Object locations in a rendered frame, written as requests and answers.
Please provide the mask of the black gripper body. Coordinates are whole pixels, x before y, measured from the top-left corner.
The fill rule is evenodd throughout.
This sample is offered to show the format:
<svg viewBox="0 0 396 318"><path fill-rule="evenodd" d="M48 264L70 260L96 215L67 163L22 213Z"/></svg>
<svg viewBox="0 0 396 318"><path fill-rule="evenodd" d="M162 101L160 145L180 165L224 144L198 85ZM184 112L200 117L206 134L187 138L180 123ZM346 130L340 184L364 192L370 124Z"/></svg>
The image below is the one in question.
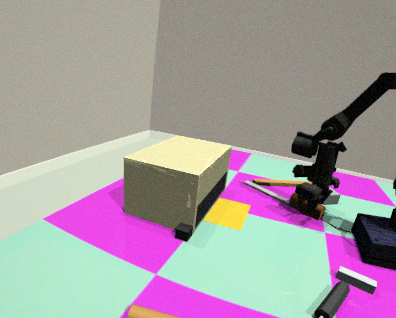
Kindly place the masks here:
<svg viewBox="0 0 396 318"><path fill-rule="evenodd" d="M338 188L340 180L333 176L333 173L336 172L337 169L334 166L322 165L316 161L315 164L312 165L312 178L308 179L312 184L305 182L296 186L295 193L315 201L319 198L323 189L328 190L331 185L333 185L335 189Z"/></svg>

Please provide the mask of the brown cylinder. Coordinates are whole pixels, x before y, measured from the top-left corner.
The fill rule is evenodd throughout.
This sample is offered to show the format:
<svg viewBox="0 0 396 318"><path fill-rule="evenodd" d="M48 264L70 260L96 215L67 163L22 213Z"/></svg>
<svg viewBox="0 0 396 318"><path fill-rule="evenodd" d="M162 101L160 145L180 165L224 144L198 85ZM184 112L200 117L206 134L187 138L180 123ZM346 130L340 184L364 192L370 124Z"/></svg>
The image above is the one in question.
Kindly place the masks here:
<svg viewBox="0 0 396 318"><path fill-rule="evenodd" d="M291 194L290 199L287 199L285 197L282 197L282 196L279 196L279 195L273 193L270 190L267 190L267 189L261 187L258 184L254 184L249 181L244 181L243 183L250 187L254 187L254 188L258 189L261 192L271 196L272 198L278 199L281 202L288 204L288 206L292 206L295 209L299 210L300 212L304 212L305 214L312 216L312 217L316 218L317 220L319 220L323 217L323 214L325 211L325 206L318 203L315 210L310 214L310 213L308 213L308 209L307 209L307 202L308 202L307 198L304 198L303 196L300 196L295 192L293 192Z"/></svg>

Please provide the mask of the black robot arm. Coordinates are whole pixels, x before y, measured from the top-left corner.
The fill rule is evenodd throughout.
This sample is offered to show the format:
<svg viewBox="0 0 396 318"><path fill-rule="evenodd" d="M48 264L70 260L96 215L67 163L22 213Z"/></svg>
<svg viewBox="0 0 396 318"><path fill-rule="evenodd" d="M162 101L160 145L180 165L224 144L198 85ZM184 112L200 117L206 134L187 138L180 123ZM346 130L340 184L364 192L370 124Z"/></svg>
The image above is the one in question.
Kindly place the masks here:
<svg viewBox="0 0 396 318"><path fill-rule="evenodd" d="M396 73L385 72L379 75L378 79L346 107L345 110L324 121L320 131L315 136L298 131L292 144L292 153L311 158L318 152L316 158L318 163L334 166L337 161L338 152L345 152L347 148L343 142L337 144L329 141L334 141L342 137L356 118L389 89L396 89ZM328 142L319 142L321 140L328 140ZM307 177L306 180L308 180L312 178L313 167L295 165L292 172L294 173L294 177Z"/></svg>

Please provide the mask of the beige low cabinet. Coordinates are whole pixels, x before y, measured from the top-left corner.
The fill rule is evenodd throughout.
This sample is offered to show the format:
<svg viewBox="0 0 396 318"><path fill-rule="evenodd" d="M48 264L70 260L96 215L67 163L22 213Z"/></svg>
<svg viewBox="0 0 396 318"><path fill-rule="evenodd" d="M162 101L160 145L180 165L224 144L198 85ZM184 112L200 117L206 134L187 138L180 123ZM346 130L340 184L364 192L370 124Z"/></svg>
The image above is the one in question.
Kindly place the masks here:
<svg viewBox="0 0 396 318"><path fill-rule="evenodd" d="M231 145L175 136L124 157L124 213L188 241L226 189ZM241 231L251 205L219 198L203 221Z"/></svg>

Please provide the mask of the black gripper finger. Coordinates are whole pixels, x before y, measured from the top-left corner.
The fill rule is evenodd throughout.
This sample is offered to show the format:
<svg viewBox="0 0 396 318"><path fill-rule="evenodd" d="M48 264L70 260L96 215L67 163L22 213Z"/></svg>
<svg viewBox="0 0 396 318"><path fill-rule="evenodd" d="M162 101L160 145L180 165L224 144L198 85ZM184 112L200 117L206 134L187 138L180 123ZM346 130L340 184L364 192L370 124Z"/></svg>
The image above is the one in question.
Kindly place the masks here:
<svg viewBox="0 0 396 318"><path fill-rule="evenodd" d="M331 195L332 192L333 191L331 189L328 189L328 190L323 189L323 191L321 191L321 194L320 194L323 196L323 199L322 199L322 201L319 202L319 204L322 204Z"/></svg>
<svg viewBox="0 0 396 318"><path fill-rule="evenodd" d="M308 213L311 214L315 210L315 208L318 205L318 203L320 201L322 201L322 199L323 199L322 195L320 195L319 198L317 200L315 200L315 201L310 200L310 199L307 198L307 200L308 200L308 202L307 202Z"/></svg>

